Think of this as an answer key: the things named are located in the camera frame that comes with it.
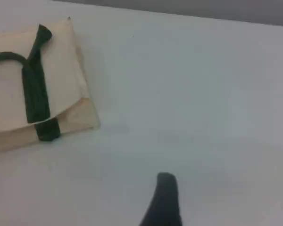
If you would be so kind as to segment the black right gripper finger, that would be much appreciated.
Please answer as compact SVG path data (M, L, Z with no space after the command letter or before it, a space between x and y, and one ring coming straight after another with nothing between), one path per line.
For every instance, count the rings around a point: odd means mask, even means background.
M181 226L178 183L175 175L160 172L141 226Z

